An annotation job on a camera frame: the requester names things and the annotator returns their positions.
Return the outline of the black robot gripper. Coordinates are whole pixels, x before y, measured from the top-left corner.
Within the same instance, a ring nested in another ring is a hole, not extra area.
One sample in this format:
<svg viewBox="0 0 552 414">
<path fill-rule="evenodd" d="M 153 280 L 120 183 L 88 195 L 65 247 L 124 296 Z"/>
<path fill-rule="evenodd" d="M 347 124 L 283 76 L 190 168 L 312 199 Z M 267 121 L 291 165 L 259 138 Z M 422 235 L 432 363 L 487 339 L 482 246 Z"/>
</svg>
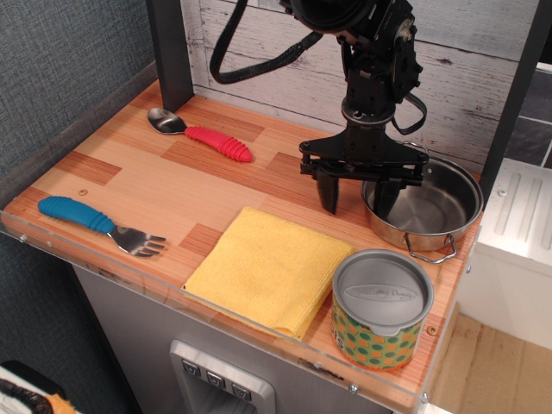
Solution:
<svg viewBox="0 0 552 414">
<path fill-rule="evenodd" d="M 422 184 L 429 156 L 386 134 L 394 110 L 379 115 L 343 110 L 342 115 L 346 128 L 341 133 L 299 145 L 300 172 L 316 179 L 321 205 L 331 214 L 337 210 L 339 179 L 378 181 L 373 211 L 386 218 L 401 190 L 407 185 Z"/>
</svg>

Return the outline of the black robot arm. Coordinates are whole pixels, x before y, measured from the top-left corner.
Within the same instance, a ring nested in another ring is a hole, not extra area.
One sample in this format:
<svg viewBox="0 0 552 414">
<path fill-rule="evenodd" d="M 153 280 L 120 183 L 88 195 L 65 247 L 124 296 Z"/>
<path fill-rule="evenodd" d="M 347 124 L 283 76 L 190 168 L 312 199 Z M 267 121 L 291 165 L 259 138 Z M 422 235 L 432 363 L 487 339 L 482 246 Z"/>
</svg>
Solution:
<svg viewBox="0 0 552 414">
<path fill-rule="evenodd" d="M 317 35 L 334 35 L 342 50 L 347 92 L 338 135 L 305 141 L 301 172 L 317 181 L 321 204 L 336 212 L 340 179 L 373 181 L 374 209 L 387 215 L 401 190 L 419 186 L 429 156 L 386 134 L 398 104 L 425 105 L 411 91 L 423 68 L 416 61 L 415 18 L 406 1 L 284 1 L 286 13 Z"/>
</svg>

